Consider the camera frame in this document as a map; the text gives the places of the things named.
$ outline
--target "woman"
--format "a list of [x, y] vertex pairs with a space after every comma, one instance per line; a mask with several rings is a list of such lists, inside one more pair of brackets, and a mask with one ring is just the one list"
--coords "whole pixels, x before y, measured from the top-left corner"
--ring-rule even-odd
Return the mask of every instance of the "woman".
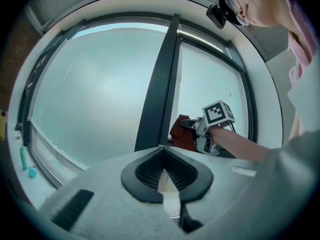
[[[295, 0], [219, 0], [225, 17], [243, 26], [273, 27], [282, 25], [288, 29], [288, 50], [296, 57], [296, 65], [289, 72], [291, 86], [303, 75], [319, 45], [318, 36], [310, 20]], [[295, 114], [289, 140], [301, 135], [303, 124]], [[213, 126], [208, 135], [239, 159], [262, 161], [269, 150], [232, 131]]]

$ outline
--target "window pane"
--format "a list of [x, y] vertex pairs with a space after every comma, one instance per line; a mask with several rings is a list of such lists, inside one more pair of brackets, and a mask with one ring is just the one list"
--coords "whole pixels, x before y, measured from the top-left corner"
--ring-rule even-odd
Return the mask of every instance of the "window pane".
[[69, 40], [44, 74], [32, 123], [85, 166], [132, 153], [164, 37], [114, 28]]
[[238, 74], [218, 63], [211, 54], [182, 44], [170, 129], [180, 114], [196, 119], [203, 116], [203, 107], [222, 100], [234, 115], [235, 131], [243, 136], [244, 110], [239, 81]]

